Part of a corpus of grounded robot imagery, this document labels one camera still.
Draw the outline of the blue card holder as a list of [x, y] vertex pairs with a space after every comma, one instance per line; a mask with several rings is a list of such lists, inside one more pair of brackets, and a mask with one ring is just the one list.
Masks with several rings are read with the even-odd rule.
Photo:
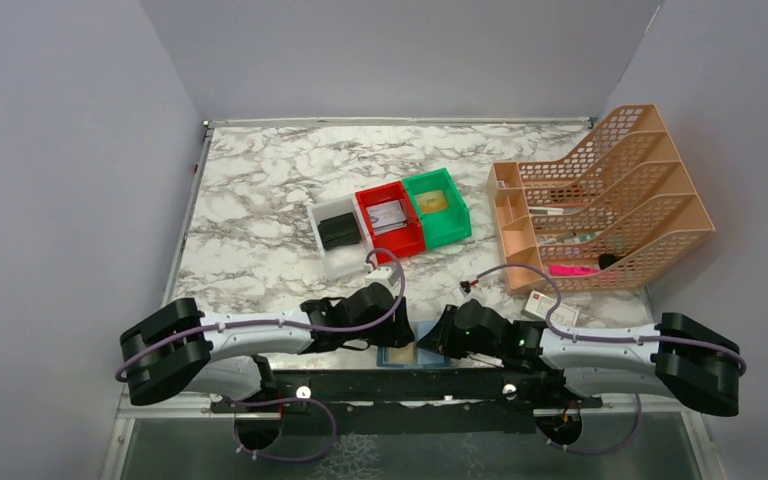
[[449, 368], [448, 357], [430, 350], [421, 349], [415, 342], [406, 347], [379, 347], [376, 366], [385, 369], [439, 369]]

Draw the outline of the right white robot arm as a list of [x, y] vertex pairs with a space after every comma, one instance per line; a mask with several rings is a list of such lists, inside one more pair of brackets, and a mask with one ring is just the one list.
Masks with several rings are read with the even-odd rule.
[[509, 370], [560, 376], [563, 390], [579, 398], [657, 395], [719, 417], [738, 414], [746, 370], [735, 342], [680, 313], [626, 329], [556, 327], [509, 320], [470, 300], [448, 307], [417, 345], [450, 358], [481, 354]]

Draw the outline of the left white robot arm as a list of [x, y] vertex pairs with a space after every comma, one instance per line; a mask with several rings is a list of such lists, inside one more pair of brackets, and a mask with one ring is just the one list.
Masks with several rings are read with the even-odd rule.
[[266, 382], [266, 354], [333, 352], [351, 341], [401, 348], [413, 342], [406, 300], [374, 282], [348, 297], [307, 300], [265, 314], [204, 312], [179, 298], [120, 335], [115, 378], [134, 406], [182, 392], [255, 397]]

